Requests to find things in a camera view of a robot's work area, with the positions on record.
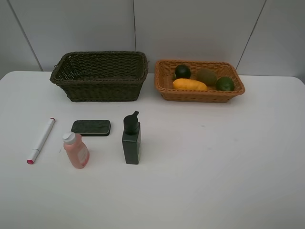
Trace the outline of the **yellow mango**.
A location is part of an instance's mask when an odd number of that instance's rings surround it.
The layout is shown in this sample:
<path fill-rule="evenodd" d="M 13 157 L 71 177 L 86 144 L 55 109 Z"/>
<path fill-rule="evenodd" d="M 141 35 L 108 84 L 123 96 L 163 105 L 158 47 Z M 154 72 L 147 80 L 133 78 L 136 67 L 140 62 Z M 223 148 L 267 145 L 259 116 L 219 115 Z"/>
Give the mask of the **yellow mango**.
<path fill-rule="evenodd" d="M 179 78 L 173 81 L 173 89 L 207 91 L 208 87 L 206 86 L 206 84 L 197 80 Z"/>

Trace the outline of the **dark purple mangosteen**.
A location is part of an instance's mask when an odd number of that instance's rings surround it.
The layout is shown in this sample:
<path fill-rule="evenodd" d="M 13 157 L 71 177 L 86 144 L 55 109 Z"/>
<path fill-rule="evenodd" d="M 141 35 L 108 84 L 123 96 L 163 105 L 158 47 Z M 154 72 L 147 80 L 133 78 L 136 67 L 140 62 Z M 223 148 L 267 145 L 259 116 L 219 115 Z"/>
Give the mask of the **dark purple mangosteen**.
<path fill-rule="evenodd" d="M 180 78 L 190 79 L 190 77 L 191 77 L 191 71 L 188 66 L 184 64 L 180 64 L 175 68 L 173 81 Z"/>

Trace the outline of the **brown kiwi fruit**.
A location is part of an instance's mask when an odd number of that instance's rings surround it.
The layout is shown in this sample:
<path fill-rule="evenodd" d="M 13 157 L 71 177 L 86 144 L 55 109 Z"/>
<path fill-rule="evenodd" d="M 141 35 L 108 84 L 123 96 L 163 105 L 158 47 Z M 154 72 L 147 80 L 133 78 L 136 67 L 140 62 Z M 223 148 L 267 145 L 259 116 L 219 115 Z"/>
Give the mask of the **brown kiwi fruit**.
<path fill-rule="evenodd" d="M 214 86 L 217 82 L 217 76 L 213 71 L 203 68 L 197 72 L 196 80 L 207 86 Z"/>

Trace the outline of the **green lime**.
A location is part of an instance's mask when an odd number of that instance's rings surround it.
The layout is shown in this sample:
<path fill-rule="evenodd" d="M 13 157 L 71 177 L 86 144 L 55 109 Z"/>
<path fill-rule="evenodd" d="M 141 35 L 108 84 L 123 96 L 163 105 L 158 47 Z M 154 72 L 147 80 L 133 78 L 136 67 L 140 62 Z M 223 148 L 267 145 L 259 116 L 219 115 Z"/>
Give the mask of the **green lime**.
<path fill-rule="evenodd" d="M 233 91 L 234 90 L 234 82 L 229 77 L 221 77 L 216 82 L 216 89 L 218 91 Z"/>

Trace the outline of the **dark green pump bottle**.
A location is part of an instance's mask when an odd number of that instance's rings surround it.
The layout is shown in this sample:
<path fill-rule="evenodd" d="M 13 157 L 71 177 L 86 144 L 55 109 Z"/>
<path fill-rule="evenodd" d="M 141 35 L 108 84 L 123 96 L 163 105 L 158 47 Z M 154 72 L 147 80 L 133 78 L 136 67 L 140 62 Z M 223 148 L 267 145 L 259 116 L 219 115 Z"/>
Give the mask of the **dark green pump bottle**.
<path fill-rule="evenodd" d="M 123 120 L 122 146 L 126 164 L 137 165 L 140 161 L 141 123 L 138 111 Z"/>

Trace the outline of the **orange wicker basket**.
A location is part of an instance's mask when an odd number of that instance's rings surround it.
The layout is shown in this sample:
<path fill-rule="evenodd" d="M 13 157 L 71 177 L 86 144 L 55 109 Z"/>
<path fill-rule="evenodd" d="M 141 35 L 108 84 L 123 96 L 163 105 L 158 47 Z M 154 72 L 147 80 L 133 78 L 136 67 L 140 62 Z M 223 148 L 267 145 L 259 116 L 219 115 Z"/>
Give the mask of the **orange wicker basket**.
<path fill-rule="evenodd" d="M 218 91 L 215 86 L 209 86 L 207 91 L 175 90 L 173 77 L 176 66 L 184 64 L 190 68 L 191 79 L 196 78 L 202 69 L 211 70 L 218 78 L 229 77 L 234 83 L 233 91 Z M 155 65 L 155 87 L 168 101 L 226 103 L 232 98 L 245 93 L 245 87 L 235 68 L 227 62 L 159 60 Z"/>

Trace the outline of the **dark green whiteboard eraser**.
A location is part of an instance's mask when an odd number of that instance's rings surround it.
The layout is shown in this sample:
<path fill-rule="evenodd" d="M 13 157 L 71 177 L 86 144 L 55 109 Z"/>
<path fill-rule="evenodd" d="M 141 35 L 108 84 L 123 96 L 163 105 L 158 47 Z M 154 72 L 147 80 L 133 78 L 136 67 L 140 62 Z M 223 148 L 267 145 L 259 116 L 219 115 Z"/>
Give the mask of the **dark green whiteboard eraser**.
<path fill-rule="evenodd" d="M 109 120 L 77 120 L 71 127 L 71 132 L 81 136 L 108 136 L 110 130 Z"/>

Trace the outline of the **dark brown wicker basket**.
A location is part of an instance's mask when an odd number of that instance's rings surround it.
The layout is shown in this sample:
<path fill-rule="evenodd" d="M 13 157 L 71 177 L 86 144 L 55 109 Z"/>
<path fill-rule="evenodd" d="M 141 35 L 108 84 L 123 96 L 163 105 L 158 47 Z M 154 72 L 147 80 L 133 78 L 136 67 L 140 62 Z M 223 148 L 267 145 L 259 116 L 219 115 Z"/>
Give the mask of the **dark brown wicker basket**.
<path fill-rule="evenodd" d="M 72 102 L 136 101 L 148 73 L 143 52 L 70 52 L 61 58 L 50 81 Z"/>

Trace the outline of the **pink bottle white cap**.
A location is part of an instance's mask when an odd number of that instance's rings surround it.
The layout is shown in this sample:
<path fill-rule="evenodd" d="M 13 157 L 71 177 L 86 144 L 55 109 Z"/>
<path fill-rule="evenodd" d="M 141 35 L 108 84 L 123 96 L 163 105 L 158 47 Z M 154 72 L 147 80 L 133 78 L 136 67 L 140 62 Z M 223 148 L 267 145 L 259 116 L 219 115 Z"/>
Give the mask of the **pink bottle white cap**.
<path fill-rule="evenodd" d="M 82 136 L 74 132 L 66 132 L 62 136 L 62 140 L 63 148 L 72 165 L 77 169 L 84 168 L 89 161 L 90 153 L 82 140 Z"/>

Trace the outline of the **white marker pen red caps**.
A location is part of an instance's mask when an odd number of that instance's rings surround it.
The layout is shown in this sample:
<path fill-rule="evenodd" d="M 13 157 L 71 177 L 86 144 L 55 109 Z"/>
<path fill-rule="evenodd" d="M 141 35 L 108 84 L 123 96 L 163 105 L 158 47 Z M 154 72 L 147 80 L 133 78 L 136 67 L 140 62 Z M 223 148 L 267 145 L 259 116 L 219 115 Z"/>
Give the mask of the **white marker pen red caps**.
<path fill-rule="evenodd" d="M 43 131 L 40 133 L 37 143 L 34 145 L 34 147 L 31 150 L 31 153 L 29 157 L 27 158 L 27 164 L 33 165 L 40 154 L 56 120 L 55 118 L 50 118 L 45 125 Z"/>

